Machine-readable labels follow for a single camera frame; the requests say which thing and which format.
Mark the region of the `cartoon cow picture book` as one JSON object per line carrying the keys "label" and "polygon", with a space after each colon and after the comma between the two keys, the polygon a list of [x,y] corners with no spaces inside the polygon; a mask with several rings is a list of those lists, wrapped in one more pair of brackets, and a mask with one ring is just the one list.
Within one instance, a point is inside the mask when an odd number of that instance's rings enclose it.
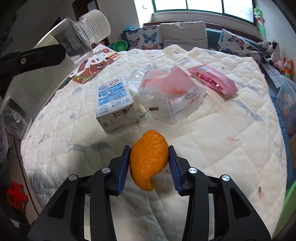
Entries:
{"label": "cartoon cow picture book", "polygon": [[120,53],[103,44],[97,45],[92,51],[89,58],[69,75],[73,81],[83,84],[121,57]]}

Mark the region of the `blue white milk carton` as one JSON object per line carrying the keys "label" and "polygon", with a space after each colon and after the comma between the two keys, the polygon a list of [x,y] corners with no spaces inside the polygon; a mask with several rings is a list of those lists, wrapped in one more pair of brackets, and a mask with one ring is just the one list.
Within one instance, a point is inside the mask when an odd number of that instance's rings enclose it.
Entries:
{"label": "blue white milk carton", "polygon": [[122,77],[96,88],[96,119],[106,133],[139,120],[137,108]]}

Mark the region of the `window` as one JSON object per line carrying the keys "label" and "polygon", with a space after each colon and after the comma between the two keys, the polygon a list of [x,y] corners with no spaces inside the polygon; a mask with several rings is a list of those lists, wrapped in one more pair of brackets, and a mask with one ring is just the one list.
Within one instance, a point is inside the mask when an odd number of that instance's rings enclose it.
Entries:
{"label": "window", "polygon": [[152,1],[155,13],[165,11],[193,11],[228,16],[255,25],[252,0],[179,0]]}

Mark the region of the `pink snack wrapper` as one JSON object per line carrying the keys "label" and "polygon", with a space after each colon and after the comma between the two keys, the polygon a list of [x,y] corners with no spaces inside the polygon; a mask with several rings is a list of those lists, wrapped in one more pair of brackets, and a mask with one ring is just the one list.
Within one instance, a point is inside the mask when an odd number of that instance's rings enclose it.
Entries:
{"label": "pink snack wrapper", "polygon": [[211,66],[195,66],[188,68],[187,71],[206,86],[220,92],[224,97],[229,97],[238,92],[238,88],[232,79]]}

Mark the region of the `left butterfly pillow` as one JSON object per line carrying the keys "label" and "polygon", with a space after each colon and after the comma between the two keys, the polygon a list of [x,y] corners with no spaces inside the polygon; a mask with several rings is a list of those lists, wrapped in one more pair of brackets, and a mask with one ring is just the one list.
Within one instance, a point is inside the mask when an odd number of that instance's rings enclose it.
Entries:
{"label": "left butterfly pillow", "polygon": [[126,32],[131,49],[162,50],[164,47],[159,25],[145,26]]}

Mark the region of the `white quilted table cover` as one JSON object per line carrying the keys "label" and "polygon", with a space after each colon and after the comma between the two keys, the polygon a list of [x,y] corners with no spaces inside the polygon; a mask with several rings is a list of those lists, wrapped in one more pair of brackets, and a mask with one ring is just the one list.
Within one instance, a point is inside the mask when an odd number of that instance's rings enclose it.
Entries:
{"label": "white quilted table cover", "polygon": [[[128,78],[149,65],[188,69],[209,65],[231,78],[238,92],[224,99],[207,89],[204,101],[175,124],[137,106],[139,121],[106,133],[95,115],[96,87]],[[287,183],[287,156],[275,107],[258,64],[213,50],[133,49],[86,84],[69,82],[56,92],[21,143],[23,166],[41,206],[70,174],[88,176],[121,155],[148,130],[161,133],[178,156],[206,175],[229,175],[252,203],[270,233],[280,218]]]}

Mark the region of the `blue plastic storage box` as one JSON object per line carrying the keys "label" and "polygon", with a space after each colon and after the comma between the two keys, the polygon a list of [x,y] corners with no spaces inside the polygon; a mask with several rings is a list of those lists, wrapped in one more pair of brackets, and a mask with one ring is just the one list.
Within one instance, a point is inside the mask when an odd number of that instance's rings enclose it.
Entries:
{"label": "blue plastic storage box", "polygon": [[282,77],[276,103],[280,109],[287,135],[292,138],[296,125],[295,83],[285,76]]}

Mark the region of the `pink plush toy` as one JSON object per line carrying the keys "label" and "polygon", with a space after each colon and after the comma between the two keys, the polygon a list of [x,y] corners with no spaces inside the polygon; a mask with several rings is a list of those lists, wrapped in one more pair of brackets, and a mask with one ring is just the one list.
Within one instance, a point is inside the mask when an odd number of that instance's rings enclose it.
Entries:
{"label": "pink plush toy", "polygon": [[274,63],[274,66],[281,74],[285,73],[285,65],[283,61],[278,60],[276,63]]}

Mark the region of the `grey knitted sleeve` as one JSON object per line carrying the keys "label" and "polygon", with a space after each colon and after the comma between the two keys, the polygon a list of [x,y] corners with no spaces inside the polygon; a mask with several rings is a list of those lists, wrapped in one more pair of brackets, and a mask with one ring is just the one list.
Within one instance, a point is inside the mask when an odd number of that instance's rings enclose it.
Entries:
{"label": "grey knitted sleeve", "polygon": [[0,118],[0,161],[2,162],[6,156],[7,156],[7,152],[8,152],[8,139],[6,136],[6,130],[4,128],[4,118],[1,115]]}

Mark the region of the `clear plastic bottle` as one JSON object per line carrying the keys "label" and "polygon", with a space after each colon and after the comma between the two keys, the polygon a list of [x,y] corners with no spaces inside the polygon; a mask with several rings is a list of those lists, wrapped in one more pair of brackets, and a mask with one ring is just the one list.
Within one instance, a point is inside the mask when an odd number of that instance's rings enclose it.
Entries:
{"label": "clear plastic bottle", "polygon": [[65,18],[53,27],[33,48],[62,45],[65,59],[56,66],[40,68],[19,74],[11,79],[1,105],[4,127],[20,139],[25,139],[38,113],[71,72],[92,53],[98,44],[111,33],[106,16],[94,9],[75,22]]}

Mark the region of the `orange fox plush toy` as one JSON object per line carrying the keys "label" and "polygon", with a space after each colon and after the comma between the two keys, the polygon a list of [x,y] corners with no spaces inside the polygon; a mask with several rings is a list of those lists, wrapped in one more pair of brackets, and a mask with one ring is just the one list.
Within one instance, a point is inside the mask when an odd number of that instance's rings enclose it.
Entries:
{"label": "orange fox plush toy", "polygon": [[293,68],[294,68],[294,63],[290,59],[288,60],[286,57],[283,59],[284,63],[284,76],[287,77],[288,79],[292,80],[293,79]]}

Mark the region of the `grey cushion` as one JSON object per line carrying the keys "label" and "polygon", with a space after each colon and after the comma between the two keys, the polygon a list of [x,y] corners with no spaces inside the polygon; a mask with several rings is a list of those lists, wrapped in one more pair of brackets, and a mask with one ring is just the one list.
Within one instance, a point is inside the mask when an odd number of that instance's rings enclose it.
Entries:
{"label": "grey cushion", "polygon": [[170,45],[178,45],[186,51],[191,51],[194,47],[209,48],[203,21],[164,23],[160,24],[159,27],[164,49]]}

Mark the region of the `orange peel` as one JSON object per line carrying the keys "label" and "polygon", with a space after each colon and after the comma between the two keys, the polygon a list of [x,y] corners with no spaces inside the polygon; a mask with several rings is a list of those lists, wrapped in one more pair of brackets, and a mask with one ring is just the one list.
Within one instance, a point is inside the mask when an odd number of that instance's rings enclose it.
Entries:
{"label": "orange peel", "polygon": [[154,189],[153,177],[166,167],[168,143],[164,136],[149,130],[133,145],[130,153],[130,173],[135,184],[144,191]]}

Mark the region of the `cow plush toy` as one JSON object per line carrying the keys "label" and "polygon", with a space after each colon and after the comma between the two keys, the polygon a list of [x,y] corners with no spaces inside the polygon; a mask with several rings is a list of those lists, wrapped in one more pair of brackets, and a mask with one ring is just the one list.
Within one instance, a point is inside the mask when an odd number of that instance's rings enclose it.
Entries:
{"label": "cow plush toy", "polygon": [[279,43],[274,40],[272,42],[262,41],[259,42],[259,45],[265,51],[262,57],[262,63],[268,63],[274,66],[275,63],[280,60]]}

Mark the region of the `green plastic bowl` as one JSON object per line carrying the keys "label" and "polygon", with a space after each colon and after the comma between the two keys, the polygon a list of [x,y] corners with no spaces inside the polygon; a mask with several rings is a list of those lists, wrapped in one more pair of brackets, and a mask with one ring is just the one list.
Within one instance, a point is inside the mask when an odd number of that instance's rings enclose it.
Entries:
{"label": "green plastic bowl", "polygon": [[128,43],[124,40],[118,40],[114,43],[113,49],[116,52],[126,51],[128,49]]}

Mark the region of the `butterfly pillow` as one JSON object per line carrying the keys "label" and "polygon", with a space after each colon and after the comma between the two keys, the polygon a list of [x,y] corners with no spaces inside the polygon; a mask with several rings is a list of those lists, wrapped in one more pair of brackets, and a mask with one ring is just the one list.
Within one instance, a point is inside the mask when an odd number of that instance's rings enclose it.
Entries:
{"label": "butterfly pillow", "polygon": [[164,47],[159,25],[145,26],[126,32],[131,49],[162,50]]}
{"label": "butterfly pillow", "polygon": [[220,34],[216,51],[238,57],[252,57],[257,63],[261,60],[261,51],[259,49],[225,29]]}

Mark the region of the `small clear plastic lid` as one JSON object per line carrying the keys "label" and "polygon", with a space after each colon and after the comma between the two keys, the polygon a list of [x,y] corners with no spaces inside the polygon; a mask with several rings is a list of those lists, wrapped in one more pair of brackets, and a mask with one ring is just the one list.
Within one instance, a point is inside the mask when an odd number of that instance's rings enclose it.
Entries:
{"label": "small clear plastic lid", "polygon": [[129,78],[125,80],[125,86],[132,92],[137,92],[143,80],[145,73],[141,70],[135,70]]}

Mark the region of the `green trash basket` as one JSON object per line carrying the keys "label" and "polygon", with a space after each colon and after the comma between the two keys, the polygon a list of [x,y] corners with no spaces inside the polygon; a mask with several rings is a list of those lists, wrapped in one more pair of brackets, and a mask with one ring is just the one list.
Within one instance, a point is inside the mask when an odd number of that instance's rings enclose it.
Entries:
{"label": "green trash basket", "polygon": [[295,213],[295,181],[285,193],[285,200],[283,203],[280,219],[277,223],[276,229],[273,234],[273,239],[279,236],[279,234],[287,226],[288,222]]}

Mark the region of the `right butterfly pillow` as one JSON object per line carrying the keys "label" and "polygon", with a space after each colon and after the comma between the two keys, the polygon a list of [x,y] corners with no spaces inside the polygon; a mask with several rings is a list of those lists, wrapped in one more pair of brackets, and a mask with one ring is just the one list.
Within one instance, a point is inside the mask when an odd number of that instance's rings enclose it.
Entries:
{"label": "right butterfly pillow", "polygon": [[261,60],[261,51],[259,49],[225,29],[220,34],[216,51],[238,57],[252,57],[257,63]]}

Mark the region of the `green pinwheel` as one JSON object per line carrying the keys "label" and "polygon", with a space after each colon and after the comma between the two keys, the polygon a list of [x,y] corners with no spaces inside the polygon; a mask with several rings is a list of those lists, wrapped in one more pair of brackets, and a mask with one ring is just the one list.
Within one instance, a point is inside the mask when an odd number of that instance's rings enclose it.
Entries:
{"label": "green pinwheel", "polygon": [[265,19],[263,17],[263,12],[258,8],[258,6],[256,6],[253,9],[253,13],[254,13],[254,17],[257,20],[257,25],[258,25],[260,35],[261,35],[263,40],[266,40],[266,33],[265,33],[265,26],[264,26]]}

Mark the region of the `red toy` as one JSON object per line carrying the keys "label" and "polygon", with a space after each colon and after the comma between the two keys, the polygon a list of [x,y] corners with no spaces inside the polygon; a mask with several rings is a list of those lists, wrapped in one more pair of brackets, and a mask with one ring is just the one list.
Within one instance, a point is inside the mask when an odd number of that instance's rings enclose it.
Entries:
{"label": "red toy", "polygon": [[22,184],[11,181],[11,186],[6,191],[6,199],[9,205],[26,214],[26,206],[29,202],[29,198],[23,188],[24,186]]}

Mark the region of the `clear pink plastic bag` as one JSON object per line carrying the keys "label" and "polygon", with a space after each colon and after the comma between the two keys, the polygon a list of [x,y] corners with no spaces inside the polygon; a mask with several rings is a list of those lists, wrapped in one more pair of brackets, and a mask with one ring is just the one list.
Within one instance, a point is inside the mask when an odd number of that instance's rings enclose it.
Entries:
{"label": "clear pink plastic bag", "polygon": [[143,76],[135,94],[145,110],[169,124],[179,122],[203,102],[206,88],[174,66],[155,68]]}

